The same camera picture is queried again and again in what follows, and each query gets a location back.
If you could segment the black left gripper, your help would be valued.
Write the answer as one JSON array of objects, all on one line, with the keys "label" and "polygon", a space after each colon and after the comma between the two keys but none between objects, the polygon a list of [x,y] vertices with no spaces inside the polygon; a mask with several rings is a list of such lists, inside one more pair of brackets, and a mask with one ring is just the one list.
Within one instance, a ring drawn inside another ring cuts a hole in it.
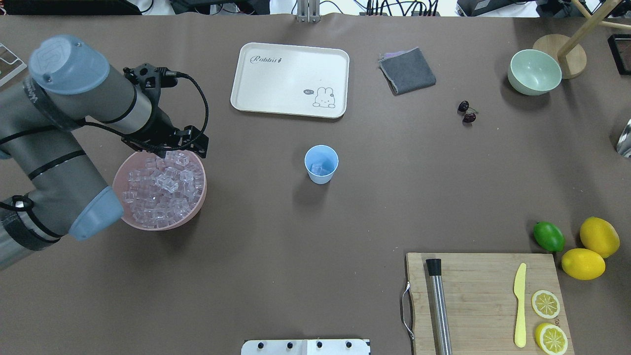
[{"label": "black left gripper", "polygon": [[[148,151],[164,158],[167,151],[191,151],[201,159],[207,156],[208,136],[205,130],[209,121],[208,101],[197,81],[187,73],[170,70],[167,67],[154,67],[149,63],[135,68],[123,69],[125,79],[149,99],[149,119],[139,131],[122,134],[120,139],[135,151]],[[176,128],[168,115],[159,108],[161,90],[175,87],[178,79],[191,81],[201,95],[205,116],[201,128],[187,125]]]}]

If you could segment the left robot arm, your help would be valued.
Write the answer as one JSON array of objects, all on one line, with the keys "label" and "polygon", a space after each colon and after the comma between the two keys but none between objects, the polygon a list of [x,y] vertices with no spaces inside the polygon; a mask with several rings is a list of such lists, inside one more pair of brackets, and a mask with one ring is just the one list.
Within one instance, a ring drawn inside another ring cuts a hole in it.
[{"label": "left robot arm", "polygon": [[13,159],[34,190],[1,201],[1,269],[56,244],[87,240],[123,216],[112,187],[72,134],[91,126],[135,151],[207,155],[201,128],[176,128],[159,108],[161,90],[191,76],[142,64],[118,72],[73,35],[55,35],[30,56],[29,75],[1,93],[1,157]]}]

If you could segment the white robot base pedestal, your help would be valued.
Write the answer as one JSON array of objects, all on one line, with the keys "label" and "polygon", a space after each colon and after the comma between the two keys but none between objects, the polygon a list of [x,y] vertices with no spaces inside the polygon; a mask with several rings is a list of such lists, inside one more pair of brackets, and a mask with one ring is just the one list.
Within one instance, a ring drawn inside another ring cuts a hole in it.
[{"label": "white robot base pedestal", "polygon": [[281,339],[245,341],[242,355],[371,355],[364,339]]}]

